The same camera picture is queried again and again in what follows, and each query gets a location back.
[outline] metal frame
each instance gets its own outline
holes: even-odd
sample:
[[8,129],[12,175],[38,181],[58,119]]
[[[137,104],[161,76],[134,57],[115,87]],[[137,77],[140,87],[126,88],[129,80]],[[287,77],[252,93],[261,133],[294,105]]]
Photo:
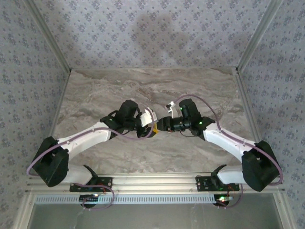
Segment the metal frame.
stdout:
[[[249,126],[254,135],[255,141],[262,139],[256,119],[252,110],[251,102],[247,97],[244,83],[240,74],[237,74],[233,69],[233,75],[236,78],[240,97],[244,105],[245,115],[247,117]],[[61,97],[60,104],[62,103],[64,91]],[[200,196],[202,192],[197,192],[195,177],[197,175],[209,176],[210,173],[192,172],[192,173],[149,173],[149,174],[103,174],[102,176],[113,177],[112,188],[117,195],[120,196],[148,196],[148,195],[168,195],[168,196]],[[38,197],[42,195],[60,195],[62,196],[75,196],[75,193],[69,192],[69,184],[62,184],[52,188],[47,187],[44,182],[38,177],[30,177],[26,188],[26,195],[22,199],[16,220],[14,222],[14,229],[26,229],[31,218],[33,206]],[[225,192],[213,192],[209,194],[224,194]],[[244,186],[244,193],[257,193],[247,185]],[[273,193],[276,207],[281,218],[284,229],[297,229],[291,208],[288,202],[287,195],[283,185],[268,186],[260,193]]]
[[51,30],[49,29],[47,23],[45,22],[42,14],[39,12],[38,7],[36,6],[34,0],[23,0],[25,6],[28,8],[30,14],[32,15],[34,21],[39,27],[44,39],[48,43],[50,49],[54,53],[58,63],[61,68],[65,71],[66,74],[70,73],[70,67],[68,62],[66,61],[60,47],[55,41],[54,36],[52,35]]
[[[79,194],[39,195],[37,204],[80,204]],[[101,194],[91,204],[108,204],[112,194]],[[117,194],[113,204],[215,204],[213,194]]]
[[269,24],[272,22],[273,17],[275,16],[282,2],[283,0],[270,0],[268,7],[263,14],[262,19],[258,23],[255,32],[253,33],[242,57],[239,60],[239,63],[237,65],[238,73],[242,73],[246,65],[249,63],[254,51],[256,50]]

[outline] wall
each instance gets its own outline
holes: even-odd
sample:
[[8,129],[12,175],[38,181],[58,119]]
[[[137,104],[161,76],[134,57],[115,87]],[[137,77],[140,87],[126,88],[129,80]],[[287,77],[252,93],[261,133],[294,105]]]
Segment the wall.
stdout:
[[21,0],[0,1],[0,228],[12,226],[24,174],[48,135],[66,75]]
[[236,66],[269,0],[35,0],[71,68]]
[[305,228],[305,3],[284,1],[243,72],[261,133],[275,150]]

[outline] marble tabletop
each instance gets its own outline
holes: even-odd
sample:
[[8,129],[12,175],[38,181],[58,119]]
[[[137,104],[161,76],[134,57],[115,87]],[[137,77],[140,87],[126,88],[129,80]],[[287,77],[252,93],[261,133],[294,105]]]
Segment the marble tabletop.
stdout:
[[[164,106],[183,94],[204,98],[219,115],[222,127],[253,139],[231,69],[209,68],[72,71],[54,136],[69,136],[92,126],[126,99],[134,100],[142,111],[152,108],[157,117],[169,116]],[[202,115],[214,119],[205,104],[193,101]],[[220,147],[179,132],[159,132],[136,142],[116,137],[87,149],[71,162],[88,165],[98,174],[211,172],[222,164],[239,163]]]

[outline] black cable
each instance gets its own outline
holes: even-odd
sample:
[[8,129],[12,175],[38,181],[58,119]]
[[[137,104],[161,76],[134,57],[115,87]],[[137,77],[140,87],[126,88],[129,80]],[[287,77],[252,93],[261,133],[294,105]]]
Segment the black cable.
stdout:
[[180,134],[184,137],[198,137],[198,136],[186,136],[186,135],[182,134],[182,131],[180,131]]
[[122,135],[126,135],[126,134],[128,134],[130,131],[127,131],[126,133],[124,133],[124,134],[122,134]]
[[108,116],[112,116],[113,114],[118,113],[118,111],[112,111],[111,113],[108,114]]

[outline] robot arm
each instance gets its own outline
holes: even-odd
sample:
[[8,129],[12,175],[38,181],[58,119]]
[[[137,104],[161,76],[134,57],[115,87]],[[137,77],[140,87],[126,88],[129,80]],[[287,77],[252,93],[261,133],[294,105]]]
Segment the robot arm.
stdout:
[[[174,103],[167,105],[173,110]],[[223,128],[211,118],[201,117],[195,103],[191,99],[179,103],[182,117],[164,117],[157,123],[161,131],[175,132],[190,130],[193,136],[214,143],[236,157],[240,166],[222,165],[211,173],[212,182],[216,187],[226,184],[248,184],[256,191],[262,191],[278,175],[279,171],[271,161],[251,146],[265,151],[276,163],[277,160],[268,143],[241,138]]]
[[152,137],[155,132],[147,125],[156,119],[156,114],[150,108],[146,108],[142,114],[137,103],[126,100],[118,111],[110,113],[88,129],[58,140],[51,136],[44,139],[34,157],[33,161],[40,158],[34,163],[33,169],[49,187],[59,183],[95,185],[94,178],[97,175],[92,169],[72,165],[69,161],[84,150],[122,134],[124,130],[135,130],[138,138]]

